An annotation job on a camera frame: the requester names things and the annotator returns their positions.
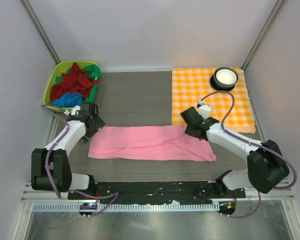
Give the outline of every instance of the white connector clip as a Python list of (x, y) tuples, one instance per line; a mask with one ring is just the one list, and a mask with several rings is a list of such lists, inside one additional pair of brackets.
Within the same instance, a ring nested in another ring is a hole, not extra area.
[(80, 111), (81, 107), (80, 106), (74, 106), (71, 109), (71, 116), (76, 116), (77, 115), (77, 111)]
[(70, 114), (70, 112), (68, 110), (65, 110), (63, 113), (67, 116), (69, 116), (69, 114)]
[(203, 103), (198, 109), (198, 113), (203, 117), (203, 119), (207, 119), (210, 117), (211, 106), (209, 104)]

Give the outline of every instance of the orange checkered tablecloth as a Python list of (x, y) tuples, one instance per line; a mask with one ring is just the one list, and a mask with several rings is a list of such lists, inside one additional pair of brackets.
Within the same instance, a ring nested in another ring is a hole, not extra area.
[[(256, 126), (250, 98), (245, 81), (244, 71), (232, 67), (239, 79), (231, 91), (235, 98), (232, 112), (224, 125), (236, 132), (255, 133)], [(210, 85), (210, 77), (217, 67), (208, 68), (174, 68), (172, 70), (172, 124), (185, 125), (180, 113), (191, 106), (196, 107), (199, 99), (215, 92)], [(211, 105), (210, 116), (220, 122), (231, 106), (231, 97), (226, 93), (214, 94), (204, 100)]]

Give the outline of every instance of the pink towel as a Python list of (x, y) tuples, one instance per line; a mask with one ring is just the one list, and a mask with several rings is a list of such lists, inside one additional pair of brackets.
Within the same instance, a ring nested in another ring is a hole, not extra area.
[(185, 134), (186, 126), (105, 126), (91, 139), (94, 159), (216, 161), (205, 140)]

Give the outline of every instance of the metal edge strip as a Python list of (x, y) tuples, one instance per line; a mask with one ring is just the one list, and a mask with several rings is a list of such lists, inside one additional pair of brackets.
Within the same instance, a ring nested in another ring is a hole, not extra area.
[(281, 10), (284, 7), (286, 2), (287, 2), (287, 0), (277, 0), (276, 3), (274, 4), (268, 18), (266, 19), (263, 27), (261, 28), (261, 31), (260, 31), (258, 37), (254, 41), (249, 54), (247, 55), (246, 59), (244, 60), (244, 63), (241, 67), (242, 70), (245, 71), (247, 69), (249, 63), (251, 62), (252, 58), (256, 54), (256, 52), (259, 49), (260, 45), (262, 44), (262, 42), (266, 38), (269, 30), (273, 26), (275, 20), (277, 19), (279, 13), (281, 12)]
[(51, 44), (46, 31), (44, 30), (44, 28), (42, 27), (35, 11), (33, 10), (30, 2), (28, 0), (20, 0), (24, 10), (26, 11), (26, 13), (28, 14), (30, 20), (32, 21), (34, 27), (36, 28), (38, 34), (40, 35), (44, 45), (46, 46), (47, 50), (49, 51), (49, 53), (51, 54), (53, 60), (55, 61), (56, 64), (59, 64), (60, 58), (58, 57), (57, 52), (55, 51), (53, 45)]

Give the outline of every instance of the blue cloth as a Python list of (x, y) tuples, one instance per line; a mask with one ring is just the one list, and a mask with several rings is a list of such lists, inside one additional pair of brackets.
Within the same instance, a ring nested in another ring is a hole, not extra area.
[(57, 100), (52, 102), (53, 105), (61, 108), (72, 108), (74, 106), (81, 106), (82, 94), (79, 92), (69, 93), (66, 92)]

